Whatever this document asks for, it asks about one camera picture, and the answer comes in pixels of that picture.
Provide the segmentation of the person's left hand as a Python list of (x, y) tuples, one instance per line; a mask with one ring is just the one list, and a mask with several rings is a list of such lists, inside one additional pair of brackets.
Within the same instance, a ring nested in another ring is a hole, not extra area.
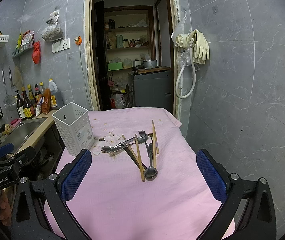
[(11, 206), (4, 190), (0, 190), (0, 221), (4, 226), (11, 225)]

